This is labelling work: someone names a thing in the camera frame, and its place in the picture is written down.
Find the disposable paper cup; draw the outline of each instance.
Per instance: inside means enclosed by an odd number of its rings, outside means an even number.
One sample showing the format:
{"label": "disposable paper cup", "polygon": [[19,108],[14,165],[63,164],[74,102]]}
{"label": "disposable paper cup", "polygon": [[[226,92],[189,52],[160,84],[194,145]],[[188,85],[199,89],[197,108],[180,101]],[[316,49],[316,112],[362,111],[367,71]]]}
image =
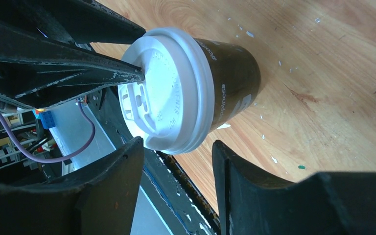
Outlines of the disposable paper cup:
{"label": "disposable paper cup", "polygon": [[122,60],[142,67],[146,78],[118,86],[126,125],[146,148],[168,154],[196,149],[259,91],[259,67],[246,49],[177,28],[147,32]]}

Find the brown cup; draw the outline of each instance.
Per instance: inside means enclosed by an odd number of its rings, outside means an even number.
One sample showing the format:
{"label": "brown cup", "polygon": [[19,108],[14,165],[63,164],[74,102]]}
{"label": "brown cup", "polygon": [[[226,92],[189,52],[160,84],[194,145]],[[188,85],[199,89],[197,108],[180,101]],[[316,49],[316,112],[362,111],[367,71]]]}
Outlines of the brown cup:
{"label": "brown cup", "polygon": [[241,46],[195,40],[206,55],[214,82],[211,132],[253,103],[259,92],[260,69],[251,53]]}

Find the wooden surface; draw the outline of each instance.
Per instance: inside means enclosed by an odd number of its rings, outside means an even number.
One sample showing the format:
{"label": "wooden surface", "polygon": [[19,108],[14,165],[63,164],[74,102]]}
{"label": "wooden surface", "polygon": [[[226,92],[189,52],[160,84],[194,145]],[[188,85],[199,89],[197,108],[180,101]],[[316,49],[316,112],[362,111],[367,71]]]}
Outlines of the wooden surface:
{"label": "wooden surface", "polygon": [[[147,30],[176,26],[255,56],[262,76],[255,105],[176,156],[216,210],[216,139],[292,181],[322,170],[376,171],[376,0],[101,2]],[[96,45],[116,58],[125,48]]]}

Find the white plastic lid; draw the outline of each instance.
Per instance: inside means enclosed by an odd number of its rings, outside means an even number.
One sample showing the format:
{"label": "white plastic lid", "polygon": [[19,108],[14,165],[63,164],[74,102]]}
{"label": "white plastic lid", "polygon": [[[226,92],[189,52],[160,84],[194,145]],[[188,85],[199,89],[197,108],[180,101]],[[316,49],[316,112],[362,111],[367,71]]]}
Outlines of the white plastic lid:
{"label": "white plastic lid", "polygon": [[[208,62],[198,49],[186,33],[162,28],[146,33],[125,52],[122,60],[142,67],[145,81],[119,85],[119,100],[130,133],[143,137],[146,148],[168,154],[189,152],[210,130],[214,88]],[[200,56],[192,51],[201,52]],[[208,74],[202,71],[204,60]],[[211,81],[212,92],[206,80]]]}

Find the cable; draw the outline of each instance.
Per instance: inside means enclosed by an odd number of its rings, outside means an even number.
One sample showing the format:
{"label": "cable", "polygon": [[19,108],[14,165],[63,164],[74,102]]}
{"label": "cable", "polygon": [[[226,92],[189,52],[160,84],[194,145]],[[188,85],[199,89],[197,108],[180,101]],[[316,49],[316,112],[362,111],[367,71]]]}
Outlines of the cable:
{"label": "cable", "polygon": [[3,128],[5,129],[5,131],[8,133],[8,136],[9,138],[12,140],[12,142],[15,144],[15,146],[29,159],[33,160],[33,161],[36,161],[36,162],[39,162],[39,163],[59,163],[59,162],[62,162],[62,161],[65,161],[65,160],[68,160],[72,157],[75,157],[77,156],[77,154],[83,152],[84,149],[86,149],[90,143],[93,141],[94,139],[94,135],[96,133],[96,128],[94,126],[94,123],[86,116],[86,114],[84,113],[84,110],[83,110],[83,107],[81,106],[81,103],[78,103],[78,107],[80,108],[80,111],[81,111],[81,114],[83,115],[83,117],[86,119],[86,121],[92,126],[92,133],[90,135],[90,138],[89,140],[81,147],[79,148],[77,151],[73,152],[73,153],[70,153],[66,156],[63,156],[61,158],[52,158],[52,159],[45,159],[45,158],[37,158],[36,156],[30,154],[27,150],[25,150],[25,148],[21,145],[21,143],[18,141],[18,139],[16,138],[16,136],[14,135],[14,133],[12,132],[11,128],[8,126],[8,124],[6,123],[5,121],[5,118],[2,116],[2,114],[0,114],[0,122],[2,123],[2,126]]}

